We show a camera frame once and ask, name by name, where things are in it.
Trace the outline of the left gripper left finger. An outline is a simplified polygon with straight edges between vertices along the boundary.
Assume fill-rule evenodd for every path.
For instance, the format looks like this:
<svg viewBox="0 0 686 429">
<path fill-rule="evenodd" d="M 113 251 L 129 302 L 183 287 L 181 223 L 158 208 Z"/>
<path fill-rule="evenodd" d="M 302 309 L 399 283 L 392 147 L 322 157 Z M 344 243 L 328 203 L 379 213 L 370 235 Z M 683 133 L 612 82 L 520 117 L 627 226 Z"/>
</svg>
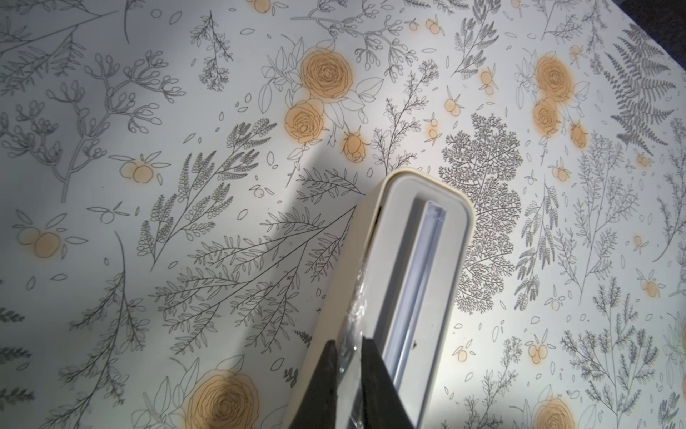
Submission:
<svg viewBox="0 0 686 429">
<path fill-rule="evenodd" d="M 290 429 L 334 429 L 337 413 L 338 351 L 336 341 L 324 345 L 305 396 Z"/>
</svg>

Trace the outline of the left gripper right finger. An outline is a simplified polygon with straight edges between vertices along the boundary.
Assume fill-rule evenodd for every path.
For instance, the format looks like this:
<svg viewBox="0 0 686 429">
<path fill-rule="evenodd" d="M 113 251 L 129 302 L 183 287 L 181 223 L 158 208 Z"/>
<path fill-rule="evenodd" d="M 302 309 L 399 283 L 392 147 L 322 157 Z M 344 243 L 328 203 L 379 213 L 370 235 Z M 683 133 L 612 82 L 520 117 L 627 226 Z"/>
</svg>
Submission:
<svg viewBox="0 0 686 429">
<path fill-rule="evenodd" d="M 364 427 L 414 429 L 376 343 L 371 338 L 363 339 L 361 364 Z"/>
</svg>

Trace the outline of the clear plastic wrap sheet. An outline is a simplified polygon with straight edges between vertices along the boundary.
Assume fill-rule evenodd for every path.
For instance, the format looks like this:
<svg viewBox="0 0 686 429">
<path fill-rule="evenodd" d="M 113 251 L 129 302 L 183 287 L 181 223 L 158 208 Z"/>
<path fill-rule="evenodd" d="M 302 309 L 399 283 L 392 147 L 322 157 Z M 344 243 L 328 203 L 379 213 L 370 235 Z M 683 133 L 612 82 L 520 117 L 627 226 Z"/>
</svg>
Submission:
<svg viewBox="0 0 686 429">
<path fill-rule="evenodd" d="M 353 297 L 339 333 L 336 428 L 363 428 L 361 357 L 366 329 L 366 271 L 357 275 Z"/>
</svg>

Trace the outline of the cream plastic wrap dispenser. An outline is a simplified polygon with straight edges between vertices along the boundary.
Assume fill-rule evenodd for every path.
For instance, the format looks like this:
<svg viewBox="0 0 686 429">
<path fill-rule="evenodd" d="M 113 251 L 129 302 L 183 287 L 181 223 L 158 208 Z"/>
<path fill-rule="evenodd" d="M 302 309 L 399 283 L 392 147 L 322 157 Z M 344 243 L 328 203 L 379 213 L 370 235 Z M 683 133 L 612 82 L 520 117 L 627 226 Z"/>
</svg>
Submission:
<svg viewBox="0 0 686 429">
<path fill-rule="evenodd" d="M 475 213 L 457 189 L 414 169 L 391 173 L 357 205 L 284 421 L 290 424 L 328 340 L 337 343 L 366 271 L 364 338 L 376 341 L 409 418 L 422 425 L 436 381 Z"/>
</svg>

